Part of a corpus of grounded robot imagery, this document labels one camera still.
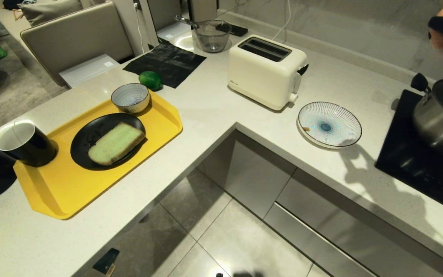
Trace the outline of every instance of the power cord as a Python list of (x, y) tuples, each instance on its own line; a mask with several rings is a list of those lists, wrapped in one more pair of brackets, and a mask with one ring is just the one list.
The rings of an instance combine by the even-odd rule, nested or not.
[(146, 53), (145, 49), (143, 48), (143, 36), (141, 35), (141, 31), (139, 30), (139, 15), (138, 15), (138, 3), (134, 3), (134, 12), (136, 13), (136, 20), (137, 20), (137, 27), (138, 27), (138, 33), (139, 33), (139, 38), (141, 41), (141, 50), (143, 50), (143, 53)]
[(290, 17), (288, 18), (288, 21), (281, 27), (281, 29), (276, 33), (276, 35), (272, 38), (272, 40), (275, 40), (275, 38), (281, 33), (281, 31), (290, 23), (291, 20), (291, 7), (290, 7), (290, 0), (287, 0), (288, 3), (288, 13), (290, 14)]
[(233, 8), (231, 8), (231, 9), (229, 9), (229, 10), (226, 10), (226, 11), (222, 12), (221, 14), (217, 15), (215, 18), (213, 18), (213, 19), (211, 19), (211, 20), (214, 20), (214, 19), (216, 19), (216, 18), (218, 18), (218, 17), (224, 15), (224, 14), (226, 14), (227, 12), (234, 10), (235, 8), (238, 8), (238, 7), (240, 7), (240, 6), (243, 6), (243, 5), (247, 4), (247, 2), (249, 2), (249, 0), (246, 0), (245, 2), (243, 2), (243, 3), (241, 4), (241, 3), (240, 3), (240, 0), (235, 0), (235, 4), (236, 4), (235, 7), (233, 7)]

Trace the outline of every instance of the striped bowl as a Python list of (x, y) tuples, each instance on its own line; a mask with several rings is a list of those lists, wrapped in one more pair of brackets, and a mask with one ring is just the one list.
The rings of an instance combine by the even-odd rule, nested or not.
[(362, 136), (362, 126), (347, 109), (330, 102), (313, 102), (299, 112), (301, 133), (315, 144), (329, 149), (349, 147)]
[(114, 90), (110, 99), (123, 112), (139, 113), (148, 106), (150, 93), (145, 85), (125, 84)]

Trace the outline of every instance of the tile floor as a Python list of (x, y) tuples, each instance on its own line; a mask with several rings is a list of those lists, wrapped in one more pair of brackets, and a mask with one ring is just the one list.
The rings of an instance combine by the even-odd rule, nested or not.
[(329, 277), (199, 170), (114, 248), (115, 277)]

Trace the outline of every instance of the black stovetop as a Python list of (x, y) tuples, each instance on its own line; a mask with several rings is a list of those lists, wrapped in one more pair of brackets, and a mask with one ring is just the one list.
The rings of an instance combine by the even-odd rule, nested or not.
[(376, 168), (443, 204), (443, 156), (423, 144), (413, 126), (421, 96), (404, 90)]

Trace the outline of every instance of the white box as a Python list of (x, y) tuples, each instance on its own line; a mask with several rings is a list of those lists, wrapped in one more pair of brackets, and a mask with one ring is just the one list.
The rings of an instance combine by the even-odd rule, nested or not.
[(109, 57), (109, 55), (103, 54), (64, 70), (59, 75), (65, 80), (69, 88), (74, 88), (84, 81), (111, 70), (118, 65), (119, 63)]

